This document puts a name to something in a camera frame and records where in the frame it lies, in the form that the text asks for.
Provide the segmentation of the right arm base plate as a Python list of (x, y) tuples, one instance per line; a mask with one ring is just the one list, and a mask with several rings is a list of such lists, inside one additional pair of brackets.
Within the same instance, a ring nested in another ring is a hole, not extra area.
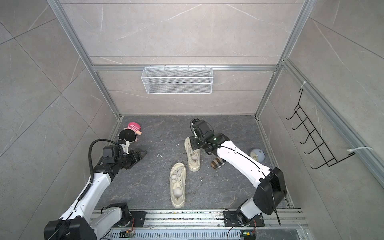
[(248, 227), (253, 225), (256, 227), (264, 227), (265, 222), (262, 214), (255, 215), (252, 219), (248, 219), (241, 212), (230, 211), (225, 209), (223, 211), (224, 223), (226, 227)]

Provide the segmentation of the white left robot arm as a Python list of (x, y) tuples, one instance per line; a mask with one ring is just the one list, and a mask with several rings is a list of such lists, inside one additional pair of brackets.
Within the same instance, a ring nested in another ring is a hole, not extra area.
[(108, 205), (103, 213), (91, 216), (101, 196), (122, 169), (131, 169), (147, 151), (129, 150), (127, 146), (104, 147), (100, 163), (93, 167), (89, 182), (74, 203), (56, 221), (44, 228), (46, 240), (100, 240), (113, 226), (126, 227), (133, 223), (127, 203)]

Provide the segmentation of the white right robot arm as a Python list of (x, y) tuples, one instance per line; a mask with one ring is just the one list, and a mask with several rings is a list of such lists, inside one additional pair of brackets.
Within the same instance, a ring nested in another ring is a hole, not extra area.
[(256, 188), (254, 196), (237, 209), (237, 218), (241, 224), (248, 224), (257, 215), (277, 212), (277, 206), (287, 195), (284, 174), (279, 168), (271, 169), (257, 162), (221, 134), (206, 140), (191, 136), (190, 140), (193, 150), (203, 149), (207, 154), (225, 160)]

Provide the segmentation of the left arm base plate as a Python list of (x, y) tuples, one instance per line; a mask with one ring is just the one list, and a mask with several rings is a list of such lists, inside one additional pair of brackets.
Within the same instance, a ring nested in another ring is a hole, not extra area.
[(130, 215), (127, 217), (123, 217), (123, 219), (114, 224), (114, 228), (142, 228), (144, 226), (145, 220), (146, 220), (146, 214), (145, 211), (133, 211), (130, 212)]

